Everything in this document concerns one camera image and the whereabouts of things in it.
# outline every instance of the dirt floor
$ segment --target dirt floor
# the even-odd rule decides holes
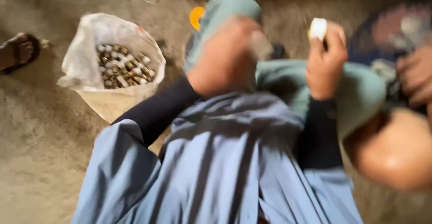
[[[263,0],[265,32],[289,57],[307,55],[305,20],[325,17],[348,35],[381,0]],[[0,219],[2,223],[68,223],[96,135],[107,125],[56,81],[63,56],[86,13],[104,12],[139,24],[164,39],[169,83],[182,67],[181,50],[193,31],[190,10],[204,0],[0,0],[0,40],[31,32],[54,45],[35,63],[0,76]],[[432,223],[432,196],[397,193],[359,177],[354,197],[365,223]]]

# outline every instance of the sack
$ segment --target sack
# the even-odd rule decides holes
[[[156,72],[153,82],[105,89],[96,54],[96,46],[100,44],[125,46],[134,57],[143,52],[152,61],[148,67]],[[57,84],[78,92],[97,114],[111,123],[156,92],[165,76],[165,63],[154,39],[136,24],[103,13],[90,14],[81,18],[61,66],[66,75]]]

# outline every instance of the teal cloth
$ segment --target teal cloth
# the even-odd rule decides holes
[[[203,42],[229,17],[245,15],[261,23],[261,8],[255,0],[213,0],[206,6],[200,21],[200,31],[186,58],[188,71],[198,61]],[[260,61],[256,67],[256,89],[278,95],[293,111],[305,117],[309,89],[305,81],[306,61],[281,59]],[[339,139],[344,139],[368,122],[384,104],[385,84],[369,67],[347,62],[336,93]]]

